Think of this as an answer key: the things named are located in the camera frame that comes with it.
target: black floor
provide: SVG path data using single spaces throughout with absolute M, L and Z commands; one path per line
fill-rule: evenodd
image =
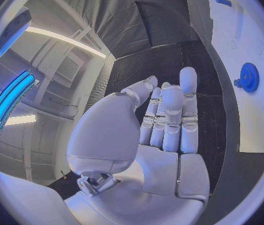
M 210 178 L 210 193 L 219 180 L 226 150 L 226 113 L 222 88 L 213 62 L 200 41 L 189 41 L 149 49 L 118 59 L 113 66 L 105 96 L 144 80 L 151 75 L 158 78 L 158 86 L 169 82 L 179 84 L 179 72 L 184 67 L 197 72 L 197 105 L 199 146 L 198 153 L 206 163 Z M 136 110 L 141 124 L 149 99 Z M 49 185 L 63 199 L 79 191 L 78 176 L 70 172 L 67 179 L 59 179 Z

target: robotic hand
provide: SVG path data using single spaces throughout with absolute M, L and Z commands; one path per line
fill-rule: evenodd
M 78 185 L 90 197 L 118 181 L 113 174 L 125 171 L 135 160 L 140 127 L 135 110 L 157 86 L 150 76 L 93 105 L 77 123 L 67 147 L 70 169 L 80 175 Z

